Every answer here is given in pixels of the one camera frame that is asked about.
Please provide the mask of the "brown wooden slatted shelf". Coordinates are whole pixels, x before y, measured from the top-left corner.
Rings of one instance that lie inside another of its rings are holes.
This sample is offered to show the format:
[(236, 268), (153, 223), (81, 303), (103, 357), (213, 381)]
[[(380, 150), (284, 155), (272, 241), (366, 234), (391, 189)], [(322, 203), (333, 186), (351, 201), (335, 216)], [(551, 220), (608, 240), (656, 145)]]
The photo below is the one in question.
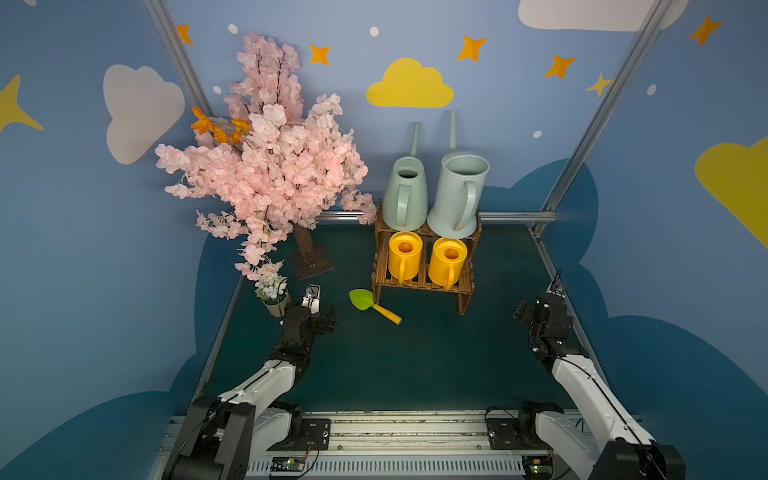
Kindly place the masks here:
[[(389, 240), (397, 233), (397, 231), (388, 227), (383, 221), (382, 201), (378, 202), (377, 207), (378, 211), (375, 221), (376, 254), (374, 256), (372, 273), (372, 291), (374, 299), (379, 300), (381, 298), (381, 290), (383, 287), (421, 291), (444, 291), (442, 286), (432, 282), (428, 276), (432, 247), (439, 236), (433, 232), (426, 223), (415, 231), (415, 234), (418, 235), (423, 242), (419, 257), (418, 275), (413, 279), (405, 280), (403, 284), (399, 284), (398, 280), (389, 272)], [(458, 296), (458, 314), (460, 316), (463, 316), (466, 313), (475, 292), (474, 266), (472, 260), (482, 232), (482, 222), (480, 221), (479, 214), (476, 214), (476, 219), (478, 221), (477, 230), (469, 237), (462, 239), (462, 242), (468, 249), (467, 259), (458, 275), (457, 283), (448, 290), (448, 293), (456, 294)]]

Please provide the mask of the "yellow watering can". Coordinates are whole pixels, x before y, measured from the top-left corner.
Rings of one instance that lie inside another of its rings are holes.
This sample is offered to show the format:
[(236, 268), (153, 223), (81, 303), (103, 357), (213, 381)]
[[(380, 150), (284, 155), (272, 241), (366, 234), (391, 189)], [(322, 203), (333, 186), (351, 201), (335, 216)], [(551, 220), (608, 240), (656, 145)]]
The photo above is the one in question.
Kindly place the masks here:
[(449, 291), (458, 282), (468, 254), (461, 240), (439, 238), (432, 247), (428, 277), (434, 285)]
[(398, 232), (390, 238), (388, 269), (398, 284), (418, 276), (422, 250), (423, 240), (413, 232)]

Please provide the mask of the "small mint green watering can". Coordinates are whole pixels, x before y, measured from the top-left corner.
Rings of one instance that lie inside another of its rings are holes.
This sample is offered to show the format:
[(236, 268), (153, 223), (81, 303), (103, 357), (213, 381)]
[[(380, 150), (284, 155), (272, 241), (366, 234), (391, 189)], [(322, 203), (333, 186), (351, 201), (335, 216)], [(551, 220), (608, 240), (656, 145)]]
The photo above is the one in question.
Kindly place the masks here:
[(410, 154), (395, 161), (382, 204), (382, 218), (395, 231), (415, 231), (428, 214), (428, 188), (424, 165), (417, 157), (420, 124), (413, 130)]

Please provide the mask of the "large mint green watering can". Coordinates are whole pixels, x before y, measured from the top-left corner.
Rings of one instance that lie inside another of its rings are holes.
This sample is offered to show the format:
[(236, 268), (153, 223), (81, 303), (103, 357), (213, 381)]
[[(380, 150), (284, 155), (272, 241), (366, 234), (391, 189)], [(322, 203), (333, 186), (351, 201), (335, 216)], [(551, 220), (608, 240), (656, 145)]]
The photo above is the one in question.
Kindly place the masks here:
[(463, 239), (477, 229), (476, 213), (490, 171), (482, 156), (457, 147), (457, 115), (450, 112), (449, 151), (441, 159), (435, 202), (427, 224), (438, 236)]

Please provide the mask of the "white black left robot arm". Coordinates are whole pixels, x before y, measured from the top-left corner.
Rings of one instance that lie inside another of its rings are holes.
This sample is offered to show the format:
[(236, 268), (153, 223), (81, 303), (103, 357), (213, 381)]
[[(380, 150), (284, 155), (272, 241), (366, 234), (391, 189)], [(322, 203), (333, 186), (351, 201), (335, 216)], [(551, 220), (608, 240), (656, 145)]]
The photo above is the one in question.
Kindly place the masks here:
[(243, 479), (253, 456), (298, 441), (299, 406), (280, 402), (303, 377), (315, 337), (331, 333), (336, 312), (290, 305), (282, 333), (262, 368), (218, 396), (197, 397), (164, 467), (164, 479)]

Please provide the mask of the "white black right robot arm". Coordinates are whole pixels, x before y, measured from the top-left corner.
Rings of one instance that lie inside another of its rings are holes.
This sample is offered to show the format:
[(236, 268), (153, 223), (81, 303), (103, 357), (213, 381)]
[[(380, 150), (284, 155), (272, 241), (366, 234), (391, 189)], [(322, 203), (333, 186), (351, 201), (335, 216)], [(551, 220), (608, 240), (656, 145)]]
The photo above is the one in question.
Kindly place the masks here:
[(547, 444), (580, 479), (684, 479), (682, 455), (645, 430), (600, 377), (581, 343), (562, 294), (549, 289), (522, 300), (514, 318), (530, 326), (529, 348), (566, 391), (590, 433), (553, 403), (527, 402), (518, 414), (521, 439)]

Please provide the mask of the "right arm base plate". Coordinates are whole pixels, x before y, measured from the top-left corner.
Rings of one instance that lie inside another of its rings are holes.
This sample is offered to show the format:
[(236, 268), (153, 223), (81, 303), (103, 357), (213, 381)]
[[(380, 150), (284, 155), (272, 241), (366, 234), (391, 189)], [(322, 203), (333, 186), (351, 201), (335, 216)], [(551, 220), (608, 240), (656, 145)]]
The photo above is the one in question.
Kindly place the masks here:
[(548, 451), (549, 446), (538, 438), (518, 432), (516, 418), (487, 418), (485, 420), (490, 448), (496, 450)]

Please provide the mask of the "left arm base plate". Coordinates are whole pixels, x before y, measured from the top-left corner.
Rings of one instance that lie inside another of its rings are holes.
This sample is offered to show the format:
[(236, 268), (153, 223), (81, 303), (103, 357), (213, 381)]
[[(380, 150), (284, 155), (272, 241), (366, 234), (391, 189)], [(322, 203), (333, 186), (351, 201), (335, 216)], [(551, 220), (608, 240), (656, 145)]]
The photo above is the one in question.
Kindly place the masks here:
[(332, 422), (328, 418), (303, 419), (301, 426), (292, 426), (288, 437), (269, 448), (269, 451), (313, 451), (329, 449)]

